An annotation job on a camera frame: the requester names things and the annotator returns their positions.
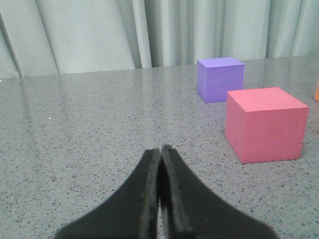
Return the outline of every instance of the cube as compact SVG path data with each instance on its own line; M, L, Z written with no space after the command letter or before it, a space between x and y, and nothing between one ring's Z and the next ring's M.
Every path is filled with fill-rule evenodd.
M197 91L205 103L226 101L226 93L243 89L244 64L232 57L197 61Z
M317 91L316 91L316 95L315 95L315 101L319 102L319 82L318 82Z
M229 91L225 135L242 163L298 159L308 111L278 87Z

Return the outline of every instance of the orange object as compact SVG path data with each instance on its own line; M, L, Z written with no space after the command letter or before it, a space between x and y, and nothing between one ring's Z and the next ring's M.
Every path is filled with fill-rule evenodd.
M318 82L317 92L316 92L316 96L315 96L315 101L319 102L319 82Z

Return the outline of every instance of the gray countertop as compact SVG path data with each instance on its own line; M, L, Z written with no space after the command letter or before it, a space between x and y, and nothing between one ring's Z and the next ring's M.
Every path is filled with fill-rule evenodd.
M278 86L310 107L300 159L241 164L224 136L226 103L202 101L195 65L2 79L0 238L53 238L118 189L145 149L169 143L280 238L318 239L319 57L244 63L244 88Z

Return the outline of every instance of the curtain fold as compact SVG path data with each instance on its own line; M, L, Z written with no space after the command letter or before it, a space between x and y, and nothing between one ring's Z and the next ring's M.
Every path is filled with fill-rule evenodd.
M319 53L318 0L2 0L0 78Z

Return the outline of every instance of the table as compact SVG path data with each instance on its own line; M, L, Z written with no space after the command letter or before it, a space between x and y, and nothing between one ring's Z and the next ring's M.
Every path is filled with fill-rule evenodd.
M195 65L2 79L0 238L53 238L119 188L145 149L168 143L280 238L317 239L319 56L243 62L244 88L278 86L310 107L299 160L241 164L224 136L226 103L202 101Z

